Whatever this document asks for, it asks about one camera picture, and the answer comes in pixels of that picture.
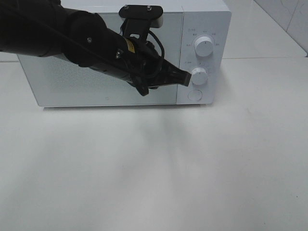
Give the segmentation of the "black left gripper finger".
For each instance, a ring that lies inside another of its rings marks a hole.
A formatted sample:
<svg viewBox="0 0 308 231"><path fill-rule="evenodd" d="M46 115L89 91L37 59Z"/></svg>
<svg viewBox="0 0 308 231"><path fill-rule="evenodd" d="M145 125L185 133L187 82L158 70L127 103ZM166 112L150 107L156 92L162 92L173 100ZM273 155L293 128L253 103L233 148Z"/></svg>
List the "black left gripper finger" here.
<svg viewBox="0 0 308 231"><path fill-rule="evenodd" d="M141 96L146 96L149 94L149 88L147 82L142 77L132 77L131 84Z"/></svg>
<svg viewBox="0 0 308 231"><path fill-rule="evenodd" d="M169 61L164 60L158 74L153 78L147 79L147 85L149 88L177 84L187 87L190 83L191 76L189 72L181 70Z"/></svg>

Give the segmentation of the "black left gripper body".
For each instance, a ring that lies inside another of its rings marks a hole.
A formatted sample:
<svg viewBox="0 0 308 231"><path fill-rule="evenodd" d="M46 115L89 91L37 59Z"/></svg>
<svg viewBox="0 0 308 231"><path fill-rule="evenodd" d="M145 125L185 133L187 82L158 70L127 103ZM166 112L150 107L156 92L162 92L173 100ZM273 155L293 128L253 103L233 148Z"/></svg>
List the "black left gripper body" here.
<svg viewBox="0 0 308 231"><path fill-rule="evenodd" d="M89 50L99 59L89 68L132 84L132 77L146 81L161 70L164 60L151 42L142 42L135 37L125 38L118 33L91 33Z"/></svg>

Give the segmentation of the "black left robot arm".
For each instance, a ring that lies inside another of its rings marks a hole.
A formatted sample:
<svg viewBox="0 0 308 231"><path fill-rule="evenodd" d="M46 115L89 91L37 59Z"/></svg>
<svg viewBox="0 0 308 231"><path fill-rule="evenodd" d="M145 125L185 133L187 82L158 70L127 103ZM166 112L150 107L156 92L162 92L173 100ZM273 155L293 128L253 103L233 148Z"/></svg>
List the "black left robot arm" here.
<svg viewBox="0 0 308 231"><path fill-rule="evenodd" d="M79 67L118 78L146 96L150 89L188 86L191 74L165 59L153 28L163 8L124 5L121 32L109 29L97 13L69 9L59 0L3 0L0 3L1 52L36 57L57 56Z"/></svg>

